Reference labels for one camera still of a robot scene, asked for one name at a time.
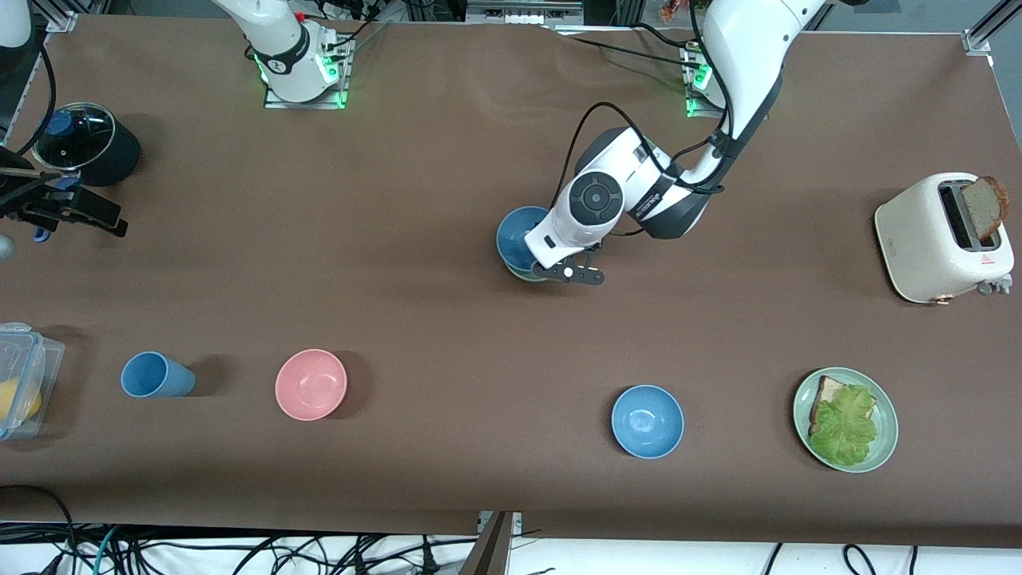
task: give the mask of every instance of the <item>white robotic arm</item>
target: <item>white robotic arm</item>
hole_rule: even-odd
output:
[[[0,0],[0,48],[20,48],[32,38],[29,0]]]
[[[212,0],[241,27],[256,51],[263,78],[282,99],[304,102],[337,83],[325,60],[336,34],[312,20],[299,22],[286,0]]]
[[[681,237],[692,229],[777,99],[788,47],[824,2],[714,0],[701,40],[713,66],[711,82],[727,94],[728,106],[706,152],[683,172],[649,144],[664,167],[661,173],[635,130],[604,132],[583,153],[575,177],[547,217],[526,234],[525,243],[539,262],[533,272],[571,280],[571,271],[565,275],[564,270],[574,265],[573,255],[597,245],[625,211],[656,238]],[[608,192],[613,199],[605,204]]]

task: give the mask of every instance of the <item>plate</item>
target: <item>plate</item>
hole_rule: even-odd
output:
[[[854,466],[832,464],[814,451],[812,446],[809,444],[809,426],[811,425],[809,414],[812,412],[817,392],[820,391],[820,378],[824,376],[829,376],[845,385],[866,386],[869,388],[870,395],[877,400],[877,404],[873,408],[873,417],[871,418],[877,426],[877,437],[870,442],[870,454],[861,464]],[[838,471],[847,473],[872,472],[887,463],[887,460],[894,453],[894,447],[897,445],[897,415],[894,413],[894,405],[876,382],[854,370],[847,368],[825,368],[809,374],[795,392],[795,404],[792,413],[795,420],[795,433],[798,434],[798,439],[802,440],[805,448],[809,450],[809,453],[812,453],[818,460],[823,462],[824,465]]]
[[[614,439],[629,453],[657,460],[675,450],[685,433],[682,406],[656,386],[624,390],[610,414]]]
[[[347,374],[335,355],[310,349],[288,360],[277,374],[277,405],[299,422],[329,416],[344,400]]]

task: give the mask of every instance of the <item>bread slice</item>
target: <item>bread slice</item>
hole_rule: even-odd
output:
[[[821,401],[834,401],[834,396],[837,392],[844,389],[845,385],[841,382],[829,377],[822,376],[820,378],[820,391],[817,392],[817,400],[812,402],[812,412],[809,413],[809,422],[812,424],[809,426],[809,435],[812,435],[820,431],[820,424],[817,422],[817,408],[820,405]],[[873,405],[877,404],[877,398],[873,398]],[[866,415],[867,419],[873,417],[873,410]]]
[[[1008,190],[997,180],[984,176],[966,186],[962,190],[962,197],[976,235],[983,241],[989,239],[997,231],[1001,222],[1008,217]]]

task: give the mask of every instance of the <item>white toaster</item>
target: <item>white toaster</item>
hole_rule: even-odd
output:
[[[1004,224],[981,241],[962,199],[962,188],[975,181],[972,174],[937,174],[877,208],[880,249],[902,298],[930,304],[972,290],[1009,292],[1015,253]]]

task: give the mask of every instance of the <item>mounting plate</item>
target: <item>mounting plate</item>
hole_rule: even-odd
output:
[[[490,518],[492,517],[494,517],[494,512],[479,512],[479,519],[475,523],[475,532],[482,534],[482,530],[486,528],[486,523],[490,522]],[[511,519],[514,520],[511,535],[521,535],[521,514],[515,512],[511,514]]]

